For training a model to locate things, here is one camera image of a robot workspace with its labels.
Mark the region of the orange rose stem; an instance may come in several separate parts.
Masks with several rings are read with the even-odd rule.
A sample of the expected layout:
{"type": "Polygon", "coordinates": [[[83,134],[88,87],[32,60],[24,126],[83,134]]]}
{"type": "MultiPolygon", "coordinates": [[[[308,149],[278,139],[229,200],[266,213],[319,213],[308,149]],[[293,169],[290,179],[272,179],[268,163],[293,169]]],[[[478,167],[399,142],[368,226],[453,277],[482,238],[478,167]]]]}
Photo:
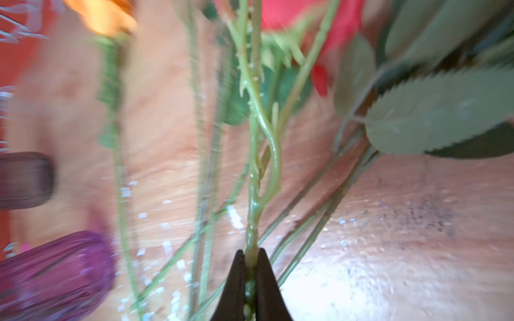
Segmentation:
{"type": "Polygon", "coordinates": [[[137,27],[133,1],[65,1],[76,12],[83,24],[96,34],[102,50],[100,92],[98,99],[107,107],[107,125],[101,136],[105,146],[112,151],[119,220],[120,249],[125,262],[128,281],[134,296],[134,310],[138,320],[144,319],[139,299],[139,286],[129,249],[127,235],[127,205],[124,200],[125,173],[121,151],[119,112],[122,103],[122,69],[124,43],[137,27]]]}

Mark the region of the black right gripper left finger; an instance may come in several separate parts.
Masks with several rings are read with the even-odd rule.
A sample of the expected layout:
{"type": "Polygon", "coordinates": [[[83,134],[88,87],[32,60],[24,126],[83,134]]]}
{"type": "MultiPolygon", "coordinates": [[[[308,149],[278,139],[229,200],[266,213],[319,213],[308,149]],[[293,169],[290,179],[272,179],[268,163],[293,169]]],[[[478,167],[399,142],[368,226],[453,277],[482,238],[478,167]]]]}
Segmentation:
{"type": "Polygon", "coordinates": [[[211,321],[244,321],[245,287],[245,256],[242,250],[238,250],[211,321]]]}

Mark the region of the purple ribbed glass vase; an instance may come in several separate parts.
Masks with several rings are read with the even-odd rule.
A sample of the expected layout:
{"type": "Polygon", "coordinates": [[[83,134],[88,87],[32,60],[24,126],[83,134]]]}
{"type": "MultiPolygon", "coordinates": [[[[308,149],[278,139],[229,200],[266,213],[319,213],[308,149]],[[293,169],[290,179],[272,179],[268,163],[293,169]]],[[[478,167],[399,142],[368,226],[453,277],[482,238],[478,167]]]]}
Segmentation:
{"type": "Polygon", "coordinates": [[[1,262],[2,320],[82,320],[115,283],[112,247],[79,231],[1,262]]]}

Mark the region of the brown ribbed glass vase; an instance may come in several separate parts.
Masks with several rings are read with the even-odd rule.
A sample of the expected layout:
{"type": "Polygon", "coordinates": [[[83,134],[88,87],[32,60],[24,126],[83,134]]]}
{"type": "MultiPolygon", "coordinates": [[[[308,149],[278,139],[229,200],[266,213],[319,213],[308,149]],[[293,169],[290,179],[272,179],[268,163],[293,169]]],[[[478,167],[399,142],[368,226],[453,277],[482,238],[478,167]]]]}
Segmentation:
{"type": "Polygon", "coordinates": [[[30,209],[49,201],[56,185],[51,157],[40,152],[1,155],[1,209],[30,209]]]}

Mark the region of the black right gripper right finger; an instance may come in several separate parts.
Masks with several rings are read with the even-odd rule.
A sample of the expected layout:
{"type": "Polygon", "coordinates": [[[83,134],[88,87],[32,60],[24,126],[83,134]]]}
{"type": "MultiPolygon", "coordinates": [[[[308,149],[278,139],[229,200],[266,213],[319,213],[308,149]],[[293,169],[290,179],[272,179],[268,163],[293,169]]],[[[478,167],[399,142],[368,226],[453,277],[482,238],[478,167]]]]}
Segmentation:
{"type": "Polygon", "coordinates": [[[293,320],[286,307],[264,248],[259,249],[256,265],[256,320],[293,320]]]}

